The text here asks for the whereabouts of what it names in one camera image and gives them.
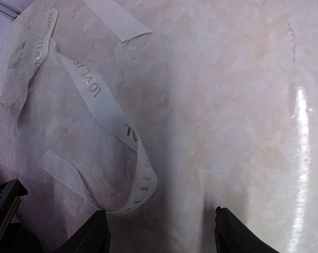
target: beige surface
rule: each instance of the beige surface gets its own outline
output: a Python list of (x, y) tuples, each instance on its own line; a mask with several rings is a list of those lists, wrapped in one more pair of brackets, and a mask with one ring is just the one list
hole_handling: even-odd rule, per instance
[[(153, 33), (122, 46), (84, 1), (37, 1), (0, 53), (1, 95), (23, 26), (58, 8), (59, 52), (97, 69), (136, 121), (158, 188), (138, 212), (109, 218), (111, 252), (214, 252), (221, 205), (280, 252), (318, 253), (318, 0), (118, 3)], [(59, 198), (37, 161), (63, 120), (89, 112), (51, 60), (29, 98), (15, 131), (0, 126), (0, 181), (28, 186), (18, 214), (54, 249), (93, 210)]]

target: marble surface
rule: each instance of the marble surface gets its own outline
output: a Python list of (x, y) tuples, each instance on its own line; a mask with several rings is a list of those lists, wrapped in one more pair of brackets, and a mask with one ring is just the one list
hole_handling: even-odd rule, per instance
[[(122, 45), (83, 0), (36, 1), (0, 52), (1, 95), (23, 28), (59, 9), (58, 51), (98, 70), (136, 122), (158, 187), (109, 217), (111, 252), (215, 252), (221, 205), (280, 252), (318, 253), (318, 0), (116, 2), (153, 33)], [(0, 125), (0, 181), (28, 186), (18, 216), (48, 250), (93, 212), (37, 166), (57, 122), (85, 113), (68, 79), (47, 60), (15, 131)]]

